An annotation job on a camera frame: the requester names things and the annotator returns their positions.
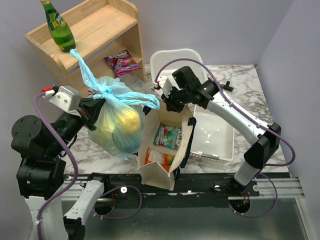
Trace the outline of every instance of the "shelf board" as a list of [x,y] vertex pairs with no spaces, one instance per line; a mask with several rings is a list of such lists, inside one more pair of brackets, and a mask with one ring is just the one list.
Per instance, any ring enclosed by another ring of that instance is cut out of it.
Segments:
[[[106,60],[104,60],[104,58],[120,53],[123,50],[125,50],[125,48],[115,42],[112,45],[108,46],[105,50],[102,50],[99,54],[94,56],[92,60],[89,60],[88,62],[86,61],[86,64],[88,65],[89,69],[92,71],[96,79],[104,76],[111,76],[115,78],[114,71],[110,68],[109,64]],[[140,63],[142,61],[142,58],[140,56],[130,51],[129,53],[137,63]],[[70,78],[71,82],[74,84],[73,86],[76,89],[80,90],[82,96],[85,96],[85,94],[88,92],[88,87],[83,83],[81,71],[78,67],[70,74]]]
[[[135,18],[110,5],[105,5],[71,25],[70,28],[75,38],[77,52],[86,59],[137,23],[138,20]],[[67,71],[78,64],[78,60],[70,53],[62,52],[57,47],[53,38],[49,38],[41,45],[49,55],[54,54],[58,57]]]

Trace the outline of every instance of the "orange snack package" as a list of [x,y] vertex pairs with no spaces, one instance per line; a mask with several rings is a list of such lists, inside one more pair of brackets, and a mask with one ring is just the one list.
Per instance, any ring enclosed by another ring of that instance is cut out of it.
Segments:
[[174,161],[175,156],[160,153],[155,150],[148,148],[145,155],[144,164],[149,164],[152,162],[159,163],[167,172],[169,172],[172,162]]

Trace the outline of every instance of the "marble table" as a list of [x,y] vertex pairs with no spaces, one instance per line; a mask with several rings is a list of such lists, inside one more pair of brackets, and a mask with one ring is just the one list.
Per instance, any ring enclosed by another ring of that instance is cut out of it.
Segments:
[[[255,66],[253,65],[209,65],[209,69],[221,83],[230,81],[234,87],[233,92],[228,92],[233,100],[247,109],[257,118],[267,123],[272,123],[272,118],[268,105],[260,85]],[[151,83],[151,74],[146,73],[147,82]],[[190,157],[182,173],[235,173],[241,163],[244,161],[244,153],[249,149],[250,144],[240,133],[234,132],[234,156],[233,160],[227,163],[219,163],[213,160],[198,159]],[[110,155],[94,142],[87,134],[87,129],[82,128],[78,133],[75,144],[71,147],[78,163],[80,174],[90,174],[92,172],[110,173],[110,174],[136,174],[138,164],[135,156],[130,156],[128,160],[123,160]],[[64,160],[67,162],[65,169],[66,174],[73,174],[74,170],[68,157]],[[268,161],[271,164],[284,163],[285,159],[281,148],[276,151]],[[287,167],[267,166],[263,172],[288,172]]]

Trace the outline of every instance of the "colorful food package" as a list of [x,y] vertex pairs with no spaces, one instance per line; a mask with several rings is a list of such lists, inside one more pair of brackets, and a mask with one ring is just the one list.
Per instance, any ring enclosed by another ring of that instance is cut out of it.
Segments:
[[115,55],[104,58],[113,70],[115,77],[125,75],[133,70],[141,69],[137,62],[130,55],[128,50],[124,50]]
[[149,164],[157,162],[160,164],[167,172],[169,172],[172,162],[174,161],[175,156],[160,153],[155,150],[148,148],[145,155],[144,164]]
[[180,147],[181,140],[181,127],[160,123],[160,126],[156,131],[153,144],[165,146],[171,149],[178,149]]

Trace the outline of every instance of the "green glass bottle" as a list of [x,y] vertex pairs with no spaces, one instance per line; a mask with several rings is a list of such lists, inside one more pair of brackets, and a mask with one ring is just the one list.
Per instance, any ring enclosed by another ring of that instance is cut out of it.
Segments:
[[54,42],[63,52],[68,53],[71,49],[75,49],[76,42],[70,27],[52,6],[51,0],[40,0],[40,2],[44,7],[49,31]]

